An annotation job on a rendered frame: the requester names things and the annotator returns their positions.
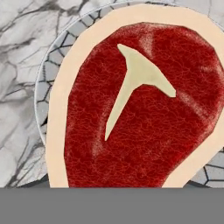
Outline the red raw T-bone steak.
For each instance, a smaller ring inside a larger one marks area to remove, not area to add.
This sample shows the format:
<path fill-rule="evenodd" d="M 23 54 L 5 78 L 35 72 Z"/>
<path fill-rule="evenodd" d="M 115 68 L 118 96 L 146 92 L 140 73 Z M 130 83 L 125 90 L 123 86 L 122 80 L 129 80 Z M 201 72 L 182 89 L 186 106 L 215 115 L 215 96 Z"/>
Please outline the red raw T-bone steak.
<path fill-rule="evenodd" d="M 87 28 L 50 93 L 53 187 L 181 187 L 224 145 L 224 31 L 136 4 Z"/>

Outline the grey cracked-pattern plate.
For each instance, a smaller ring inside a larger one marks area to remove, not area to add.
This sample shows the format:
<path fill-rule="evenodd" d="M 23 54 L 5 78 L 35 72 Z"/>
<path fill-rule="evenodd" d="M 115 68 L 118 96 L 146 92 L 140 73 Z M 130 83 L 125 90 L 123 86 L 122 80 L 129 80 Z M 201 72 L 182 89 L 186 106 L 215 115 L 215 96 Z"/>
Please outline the grey cracked-pattern plate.
<path fill-rule="evenodd" d="M 53 83 L 62 60 L 74 42 L 88 27 L 106 16 L 109 12 L 134 4 L 149 4 L 177 7 L 166 1 L 123 1 L 101 6 L 74 20 L 52 43 L 38 71 L 35 83 L 35 116 L 43 144 L 46 143 L 49 98 Z M 224 188 L 224 147 L 185 185 L 194 187 Z"/>

